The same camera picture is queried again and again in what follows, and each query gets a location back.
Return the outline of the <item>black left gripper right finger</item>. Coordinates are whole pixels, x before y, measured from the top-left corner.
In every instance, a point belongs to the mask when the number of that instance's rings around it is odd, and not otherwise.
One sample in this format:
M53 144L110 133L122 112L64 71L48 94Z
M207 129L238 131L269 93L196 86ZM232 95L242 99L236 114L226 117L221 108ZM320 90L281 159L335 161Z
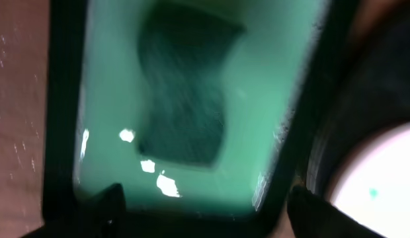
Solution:
M296 238L382 238L303 186L291 189L287 214Z

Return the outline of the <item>dark green sponge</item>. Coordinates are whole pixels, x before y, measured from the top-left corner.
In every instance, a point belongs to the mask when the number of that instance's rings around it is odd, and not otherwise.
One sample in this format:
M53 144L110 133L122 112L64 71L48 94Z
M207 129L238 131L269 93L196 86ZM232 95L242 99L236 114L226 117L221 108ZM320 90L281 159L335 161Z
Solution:
M222 69L244 27L227 17L175 1L150 10L138 57L150 88L139 152L180 165L210 167L225 137Z

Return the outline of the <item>white plate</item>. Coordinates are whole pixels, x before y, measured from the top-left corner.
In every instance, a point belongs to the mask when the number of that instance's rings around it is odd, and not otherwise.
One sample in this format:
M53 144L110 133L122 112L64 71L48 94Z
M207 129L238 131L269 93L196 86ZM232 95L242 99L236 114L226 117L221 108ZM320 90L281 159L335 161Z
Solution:
M369 137L345 159L326 199L384 237L410 237L410 122Z

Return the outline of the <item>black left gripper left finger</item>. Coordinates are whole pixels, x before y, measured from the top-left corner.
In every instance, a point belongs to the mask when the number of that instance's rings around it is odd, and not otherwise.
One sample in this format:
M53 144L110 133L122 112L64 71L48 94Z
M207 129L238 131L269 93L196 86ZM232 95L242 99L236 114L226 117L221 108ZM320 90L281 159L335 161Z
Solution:
M73 213L46 222L22 238L117 238L126 212L121 184L113 184L87 200Z

